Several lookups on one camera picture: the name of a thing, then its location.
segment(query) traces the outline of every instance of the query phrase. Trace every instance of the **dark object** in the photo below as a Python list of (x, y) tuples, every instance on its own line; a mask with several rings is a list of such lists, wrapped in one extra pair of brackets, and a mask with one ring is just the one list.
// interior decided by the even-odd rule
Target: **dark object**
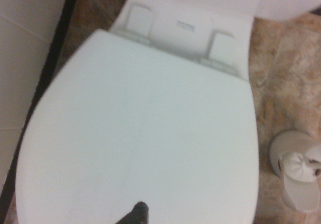
[(311, 13), (321, 16), (321, 8), (313, 10)]
[(14, 195), (18, 153), (19, 153), (23, 134), (26, 130), (26, 126), (28, 124), (28, 121), (31, 117), (32, 112), (34, 111), (39, 99), (41, 98), (41, 96), (43, 95), (43, 93), (45, 92), (45, 90), (47, 89), (47, 87), (49, 86), (52, 80), (54, 70), (58, 61), (60, 51), (63, 46), (64, 39), (66, 37), (66, 33), (68, 30), (69, 22), (70, 22), (75, 4), (76, 4), (76, 0), (65, 0), (61, 17), (56, 27), (54, 39), (51, 43), (49, 54), (45, 62), (45, 66), (42, 69), (40, 80), (36, 88), (36, 92), (32, 100), (31, 107), (29, 108), (25, 125), (22, 129), (22, 133), (20, 135), (18, 145), (15, 150), (15, 154), (11, 162), (11, 166), (10, 166), (3, 190), (0, 195), (0, 224), (3, 224), (5, 222), (5, 218), (6, 218), (12, 197)]
[(148, 224), (148, 205), (137, 203), (133, 210), (116, 224)]

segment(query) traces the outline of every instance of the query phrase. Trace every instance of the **wall tile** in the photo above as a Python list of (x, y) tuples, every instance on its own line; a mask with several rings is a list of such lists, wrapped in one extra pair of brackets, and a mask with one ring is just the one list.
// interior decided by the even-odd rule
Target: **wall tile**
[(49, 44), (0, 17), (0, 129), (21, 128)]
[(0, 13), (51, 42), (65, 0), (1, 0)]

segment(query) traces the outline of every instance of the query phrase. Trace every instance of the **toilet seat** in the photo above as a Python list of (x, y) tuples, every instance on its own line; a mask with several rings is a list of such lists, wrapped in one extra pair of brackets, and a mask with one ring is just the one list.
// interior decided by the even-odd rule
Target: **toilet seat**
[(251, 223), (258, 145), (249, 82), (103, 30), (74, 54), (26, 129), (19, 224)]

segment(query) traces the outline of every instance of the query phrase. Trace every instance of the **tile grout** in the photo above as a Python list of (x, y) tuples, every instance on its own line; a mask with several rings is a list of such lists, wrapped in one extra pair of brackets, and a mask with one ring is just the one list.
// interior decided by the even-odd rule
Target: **tile grout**
[(16, 27), (19, 27), (20, 29), (28, 32), (29, 34), (33, 35), (34, 37), (37, 37), (39, 40), (44, 41), (45, 43), (50, 44), (49, 41), (47, 41), (46, 39), (44, 39), (43, 37), (41, 37), (40, 35), (38, 35), (37, 33), (34, 33), (33, 31), (29, 30), (28, 28), (24, 27), (23, 25), (17, 23), (16, 21), (10, 19), (9, 17), (3, 15), (2, 13), (0, 13), (0, 17), (2, 17), (3, 19), (5, 19), (6, 21), (14, 24)]

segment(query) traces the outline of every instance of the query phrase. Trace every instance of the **black trim strip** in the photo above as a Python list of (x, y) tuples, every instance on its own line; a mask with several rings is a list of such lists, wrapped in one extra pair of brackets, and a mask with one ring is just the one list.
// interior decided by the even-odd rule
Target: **black trim strip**
[(40, 79), (38, 86), (36, 88), (35, 95), (33, 97), (33, 100), (31, 102), (31, 106), (29, 108), (29, 111), (27, 113), (25, 125), (22, 129), (22, 133), (20, 135), (18, 145), (15, 150), (14, 157), (11, 162), (11, 166), (3, 187), (3, 190), (0, 195), (0, 223), (3, 224), (6, 215), (12, 200), (12, 197), (15, 192), (15, 179), (16, 179), (16, 168), (17, 168), (17, 160), (18, 160), (18, 153), (21, 146), (21, 141), (24, 135), (24, 132), (26, 130), (26, 126), (28, 124), (28, 121), (38, 103), (41, 96), (46, 91), (47, 87), (49, 86), (53, 74), (55, 71), (55, 67), (57, 65), (57, 61), (61, 52), (61, 49), (63, 47), (63, 43), (67, 34), (68, 26), (72, 17), (73, 10), (75, 8), (77, 0), (65, 0), (65, 4), (60, 16), (60, 20), (57, 24), (55, 35), (53, 38), (53, 41), (50, 45), (49, 53), (45, 62), (45, 65), (42, 69)]

